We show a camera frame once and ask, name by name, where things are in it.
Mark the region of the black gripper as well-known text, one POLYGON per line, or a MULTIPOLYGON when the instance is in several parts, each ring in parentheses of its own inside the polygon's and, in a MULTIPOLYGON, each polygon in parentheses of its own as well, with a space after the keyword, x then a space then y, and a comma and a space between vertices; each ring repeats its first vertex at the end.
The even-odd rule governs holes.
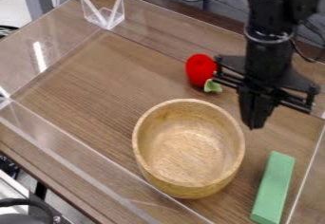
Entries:
POLYGON ((264 128, 277 106, 311 114, 320 85, 291 66, 273 79, 260 79, 245 71, 245 58, 237 55, 213 57, 217 65, 213 80, 239 92, 241 119, 248 127, 264 128))

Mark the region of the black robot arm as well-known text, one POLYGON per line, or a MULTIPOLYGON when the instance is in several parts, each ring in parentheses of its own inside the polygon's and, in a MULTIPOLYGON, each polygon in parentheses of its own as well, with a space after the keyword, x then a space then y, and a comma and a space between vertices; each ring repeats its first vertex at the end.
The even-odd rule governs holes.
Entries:
POLYGON ((237 91, 241 120, 260 129, 280 105, 313 111, 320 85, 295 69, 292 57, 297 27, 317 13, 319 0, 248 0, 248 5, 245 55, 213 58, 213 80, 237 91))

